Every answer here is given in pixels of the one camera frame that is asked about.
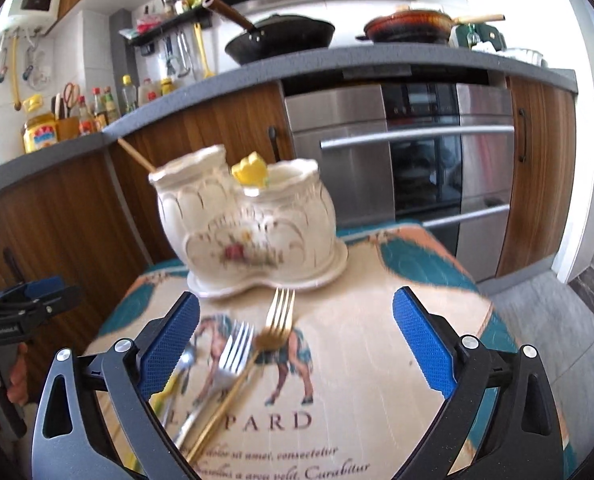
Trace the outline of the person's left hand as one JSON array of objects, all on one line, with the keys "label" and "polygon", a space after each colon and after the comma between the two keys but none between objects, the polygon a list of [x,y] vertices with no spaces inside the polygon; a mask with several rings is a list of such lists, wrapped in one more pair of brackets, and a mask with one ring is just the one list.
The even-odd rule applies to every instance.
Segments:
[{"label": "person's left hand", "polygon": [[26,355],[28,346],[22,342],[17,348],[17,359],[10,369],[10,385],[7,389],[7,397],[10,402],[24,406],[28,402],[28,370]]}]

